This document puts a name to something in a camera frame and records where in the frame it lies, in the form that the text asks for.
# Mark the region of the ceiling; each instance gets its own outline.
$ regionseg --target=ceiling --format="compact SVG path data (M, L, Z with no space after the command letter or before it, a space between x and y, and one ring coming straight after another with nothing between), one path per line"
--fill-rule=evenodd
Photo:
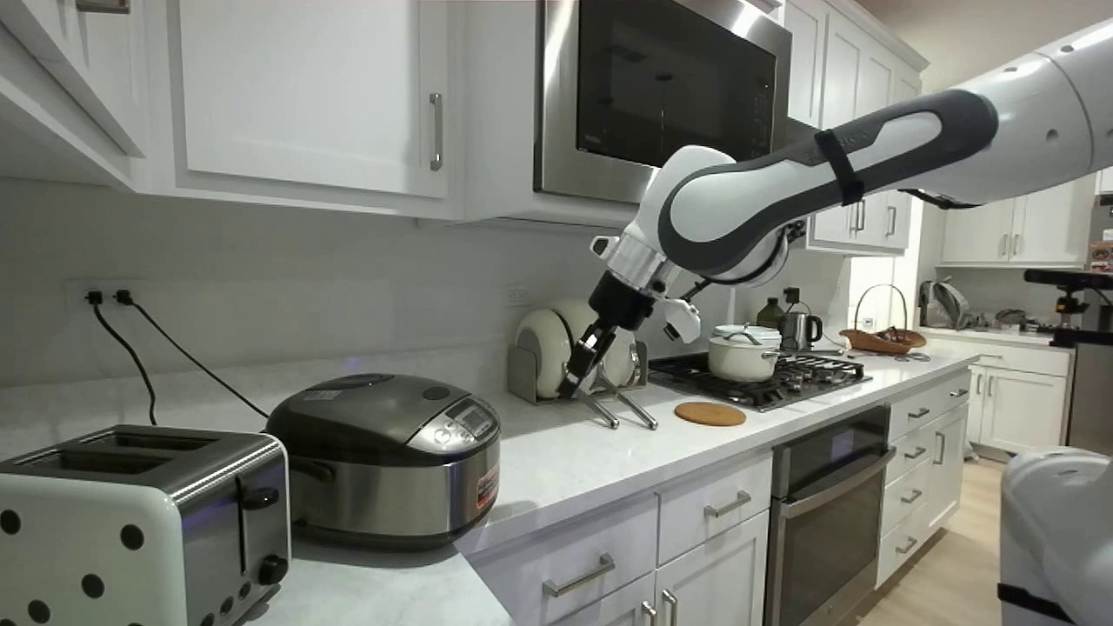
M932 67L926 90L953 87L1113 19L1113 0L859 0Z

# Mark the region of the gas stove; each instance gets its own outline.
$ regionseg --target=gas stove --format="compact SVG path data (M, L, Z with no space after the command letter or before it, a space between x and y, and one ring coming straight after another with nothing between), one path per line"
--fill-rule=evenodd
M736 407L784 407L866 384L861 363L839 351L795 351L775 363L766 384L730 384L708 371L707 354L655 359L650 380L677 393L703 393Z

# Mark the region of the oven handle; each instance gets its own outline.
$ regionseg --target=oven handle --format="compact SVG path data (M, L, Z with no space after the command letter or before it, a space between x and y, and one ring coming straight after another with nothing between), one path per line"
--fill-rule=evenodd
M822 495L810 495L802 501L793 501L793 506L784 506L778 507L778 519L799 519L799 515L810 515L839 497L845 497L850 491L861 487L866 480L872 480L878 472L885 472L885 466L897 457L897 450L887 450L885 457L878 457L870 466L861 466L859 472L839 480L835 487L822 491Z

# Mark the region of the oven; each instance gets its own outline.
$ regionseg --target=oven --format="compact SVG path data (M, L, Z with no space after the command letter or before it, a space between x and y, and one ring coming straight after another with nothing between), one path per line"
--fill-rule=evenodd
M878 581L890 410L872 407L772 457L766 626L850 622Z
M536 192L639 202L684 142L733 159L785 133L769 0L538 0Z

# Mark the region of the over-the-range microwave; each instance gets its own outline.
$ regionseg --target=over-the-range microwave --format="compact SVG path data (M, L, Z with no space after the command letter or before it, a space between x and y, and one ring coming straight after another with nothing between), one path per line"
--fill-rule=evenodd
M639 202L684 142L769 152L788 49L749 0L538 0L536 192Z

